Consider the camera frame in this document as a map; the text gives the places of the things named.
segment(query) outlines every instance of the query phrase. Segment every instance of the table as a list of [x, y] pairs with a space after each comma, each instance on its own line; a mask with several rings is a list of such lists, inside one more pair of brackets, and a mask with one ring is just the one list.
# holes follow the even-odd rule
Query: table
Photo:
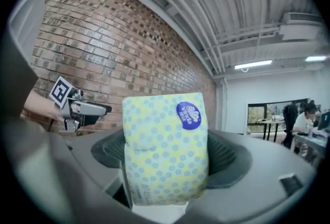
[[281, 124], [281, 123], [284, 123], [284, 120], [281, 120], [281, 121], [265, 120], [265, 121], [260, 121], [259, 123], [260, 124], [265, 124], [265, 127], [263, 129], [263, 138], [262, 139], [266, 138], [267, 124], [269, 124], [267, 140], [269, 140], [270, 127], [272, 126], [272, 124], [276, 124], [275, 136], [274, 136], [274, 140], [273, 140], [273, 142], [276, 142], [278, 125]]
[[[316, 150], [322, 159], [325, 158], [327, 139], [321, 137], [313, 138], [313, 137], [301, 136], [298, 135], [297, 133], [292, 133], [292, 135], [293, 135], [293, 139], [296, 139], [297, 141], [300, 141], [308, 146], [309, 150], [307, 151], [307, 155], [310, 153], [310, 148], [311, 148]], [[291, 145], [292, 151], [294, 150], [294, 147], [295, 147], [295, 141], [293, 140]]]

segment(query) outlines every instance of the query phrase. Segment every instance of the toilet paper roll package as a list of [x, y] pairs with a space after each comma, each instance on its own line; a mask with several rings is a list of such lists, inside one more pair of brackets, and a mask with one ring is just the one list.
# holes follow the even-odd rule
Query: toilet paper roll package
[[168, 205], [201, 195], [208, 177], [201, 93], [123, 101], [125, 170], [135, 205]]

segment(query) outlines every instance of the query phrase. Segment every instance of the computer monitor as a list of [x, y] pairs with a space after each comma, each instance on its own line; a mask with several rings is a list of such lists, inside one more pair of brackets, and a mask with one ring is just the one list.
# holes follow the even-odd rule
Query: computer monitor
[[319, 123], [318, 130], [323, 130], [328, 128], [330, 125], [330, 111], [325, 112], [321, 115], [321, 120]]

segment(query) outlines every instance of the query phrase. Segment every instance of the fluorescent light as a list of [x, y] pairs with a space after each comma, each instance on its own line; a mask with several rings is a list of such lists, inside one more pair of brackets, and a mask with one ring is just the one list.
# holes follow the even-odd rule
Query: fluorescent light
[[309, 56], [306, 58], [306, 61], [324, 61], [326, 56]]
[[246, 63], [244, 65], [236, 65], [235, 66], [235, 69], [242, 69], [242, 68], [260, 66], [260, 65], [270, 65], [271, 63], [272, 63], [272, 60], [268, 60], [268, 61], [257, 61], [257, 62], [252, 62], [252, 63]]

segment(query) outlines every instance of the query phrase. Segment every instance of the hand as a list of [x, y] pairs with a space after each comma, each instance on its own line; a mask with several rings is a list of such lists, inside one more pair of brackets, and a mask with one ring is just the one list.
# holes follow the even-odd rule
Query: hand
[[71, 110], [75, 113], [80, 113], [80, 105], [72, 103], [70, 106]]
[[54, 101], [42, 97], [34, 90], [27, 97], [24, 109], [50, 119], [64, 121], [61, 110], [56, 106]]

